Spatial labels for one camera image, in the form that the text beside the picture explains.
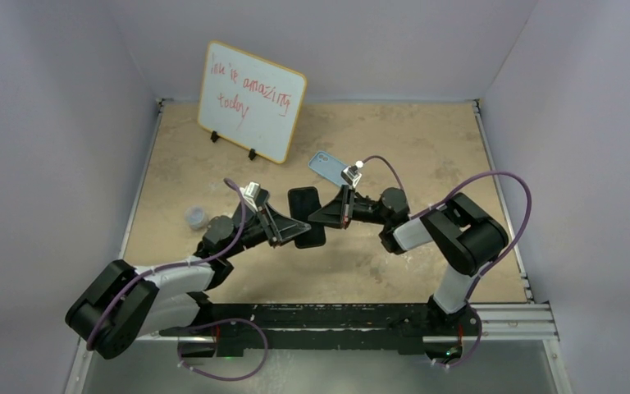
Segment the black phone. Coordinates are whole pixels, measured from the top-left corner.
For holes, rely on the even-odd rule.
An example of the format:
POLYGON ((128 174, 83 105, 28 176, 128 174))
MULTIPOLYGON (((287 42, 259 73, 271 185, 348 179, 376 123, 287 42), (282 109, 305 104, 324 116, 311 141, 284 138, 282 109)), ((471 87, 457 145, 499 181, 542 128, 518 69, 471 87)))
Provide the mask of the black phone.
POLYGON ((290 189, 287 192, 290 216, 301 222, 310 225, 310 229, 296 236, 295 247, 298 249, 310 249, 324 246, 326 244, 326 232, 324 226, 312 223, 308 217, 311 213, 318 211, 322 206, 319 199, 318 190, 314 186, 305 186, 290 189))

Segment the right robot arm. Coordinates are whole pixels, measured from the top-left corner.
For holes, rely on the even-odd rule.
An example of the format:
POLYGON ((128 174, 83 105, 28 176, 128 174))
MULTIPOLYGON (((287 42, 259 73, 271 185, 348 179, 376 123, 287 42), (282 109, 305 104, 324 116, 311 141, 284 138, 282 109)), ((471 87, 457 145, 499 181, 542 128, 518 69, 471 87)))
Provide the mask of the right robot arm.
POLYGON ((436 244, 449 267, 429 299, 427 321, 434 332, 446 334, 459 325, 459 312, 466 309, 480 269, 499 257, 509 238, 493 217, 463 193, 417 218, 409 213, 407 196, 399 188, 387 188, 373 200, 342 186, 338 195, 310 213, 308 220, 340 229, 353 221, 380 224, 381 244, 391 254, 436 244))

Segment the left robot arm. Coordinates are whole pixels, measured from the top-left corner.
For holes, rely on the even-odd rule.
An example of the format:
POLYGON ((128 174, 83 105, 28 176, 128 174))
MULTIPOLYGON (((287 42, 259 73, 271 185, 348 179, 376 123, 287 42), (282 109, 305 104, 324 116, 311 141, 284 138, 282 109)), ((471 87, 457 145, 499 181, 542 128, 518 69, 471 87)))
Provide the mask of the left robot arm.
POLYGON ((263 242, 287 244, 311 228, 268 203, 255 211, 239 205, 232 216, 211 219, 196 252, 184 260, 147 268, 123 259, 110 262, 69 308, 65 323, 105 360, 154 331, 183 327, 190 335, 203 335, 212 314, 193 295, 227 279, 230 257, 263 242))

